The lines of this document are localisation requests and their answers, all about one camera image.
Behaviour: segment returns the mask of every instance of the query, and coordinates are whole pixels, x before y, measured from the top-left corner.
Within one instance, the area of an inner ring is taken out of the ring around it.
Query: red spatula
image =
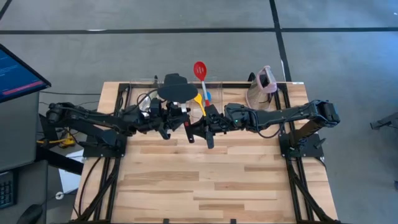
[[[206,106],[210,106],[210,102],[207,97],[206,85],[205,85],[205,78],[207,74],[206,65],[203,62],[196,62],[193,65],[193,72],[201,82],[201,87],[203,88],[203,96],[205,97]]]

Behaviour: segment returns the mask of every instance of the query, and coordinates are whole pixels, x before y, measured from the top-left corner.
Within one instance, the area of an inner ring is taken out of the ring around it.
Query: keyboard
[[[0,209],[17,203],[17,174],[15,170],[0,173]]]

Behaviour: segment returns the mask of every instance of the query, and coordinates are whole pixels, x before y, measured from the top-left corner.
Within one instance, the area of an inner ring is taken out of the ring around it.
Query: wooden table
[[[104,83],[98,111],[113,112],[118,85],[119,82]],[[287,88],[291,106],[308,102],[304,84],[287,83]],[[133,89],[133,104],[138,94],[147,90]],[[246,104],[245,91],[224,88],[223,104]],[[220,103],[217,97],[213,95],[213,102]],[[296,128],[305,123],[295,122]],[[277,129],[273,125],[262,133],[271,135]],[[95,160],[85,162],[75,206]],[[98,191],[103,161],[100,160],[88,180],[83,208]],[[325,168],[313,158],[303,158],[303,163],[310,193],[326,214],[337,219]],[[306,219],[299,195],[302,216]],[[105,196],[101,218],[105,216],[107,201]],[[163,218],[169,218],[171,223],[229,223],[232,218],[238,223],[295,223],[278,138],[263,139],[255,133],[235,131],[215,136],[214,149],[207,149],[205,140],[199,137],[189,144],[181,127],[168,141],[155,131],[129,138],[126,156],[121,161],[112,222],[161,223]]]

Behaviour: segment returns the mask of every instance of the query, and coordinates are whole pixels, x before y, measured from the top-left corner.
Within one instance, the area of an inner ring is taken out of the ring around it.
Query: table leg
[[[38,146],[36,148],[36,161],[41,160],[46,160],[50,166],[77,175],[81,175],[83,172],[83,163]]]

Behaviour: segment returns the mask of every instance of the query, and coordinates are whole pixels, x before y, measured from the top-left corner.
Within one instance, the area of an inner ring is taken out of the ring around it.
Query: computer monitor
[[[0,103],[50,86],[49,81],[0,44]]]

